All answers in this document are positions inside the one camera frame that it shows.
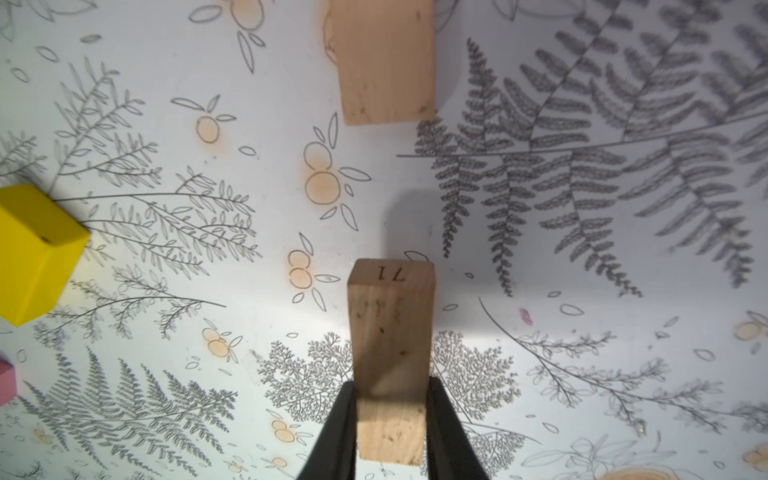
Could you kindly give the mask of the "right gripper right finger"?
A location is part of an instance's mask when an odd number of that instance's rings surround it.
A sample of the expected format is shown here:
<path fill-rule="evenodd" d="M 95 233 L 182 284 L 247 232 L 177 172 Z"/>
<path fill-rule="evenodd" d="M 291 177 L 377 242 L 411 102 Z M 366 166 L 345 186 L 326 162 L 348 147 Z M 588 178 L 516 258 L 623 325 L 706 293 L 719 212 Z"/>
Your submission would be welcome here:
<path fill-rule="evenodd" d="M 426 401 L 429 480 L 488 480 L 441 380 L 429 378 Z"/>

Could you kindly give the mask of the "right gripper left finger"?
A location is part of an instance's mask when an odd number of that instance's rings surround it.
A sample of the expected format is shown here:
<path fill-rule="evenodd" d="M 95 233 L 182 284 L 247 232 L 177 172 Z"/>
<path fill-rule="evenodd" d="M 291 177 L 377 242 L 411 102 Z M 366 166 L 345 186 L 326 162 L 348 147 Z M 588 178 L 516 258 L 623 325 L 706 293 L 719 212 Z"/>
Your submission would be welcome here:
<path fill-rule="evenodd" d="M 354 480 L 357 458 L 357 406 L 354 383 L 345 382 L 298 480 Z"/>

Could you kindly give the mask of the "wood block marked 71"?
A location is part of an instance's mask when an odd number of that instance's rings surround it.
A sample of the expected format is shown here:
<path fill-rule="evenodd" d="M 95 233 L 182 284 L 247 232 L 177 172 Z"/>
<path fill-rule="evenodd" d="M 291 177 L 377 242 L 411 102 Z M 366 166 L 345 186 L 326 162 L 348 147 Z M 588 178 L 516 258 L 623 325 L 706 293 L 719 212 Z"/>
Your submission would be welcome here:
<path fill-rule="evenodd" d="M 359 259 L 353 266 L 347 300 L 363 460 L 422 463 L 435 291 L 427 261 Z"/>

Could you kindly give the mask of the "wood block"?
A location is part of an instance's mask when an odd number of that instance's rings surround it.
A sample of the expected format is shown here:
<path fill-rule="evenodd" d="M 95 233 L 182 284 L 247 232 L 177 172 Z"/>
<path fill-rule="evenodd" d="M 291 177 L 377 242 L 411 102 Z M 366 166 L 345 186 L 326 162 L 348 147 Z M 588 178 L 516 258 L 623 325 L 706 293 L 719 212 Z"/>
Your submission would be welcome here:
<path fill-rule="evenodd" d="M 330 18 L 346 125 L 434 118 L 432 1 L 336 0 Z"/>

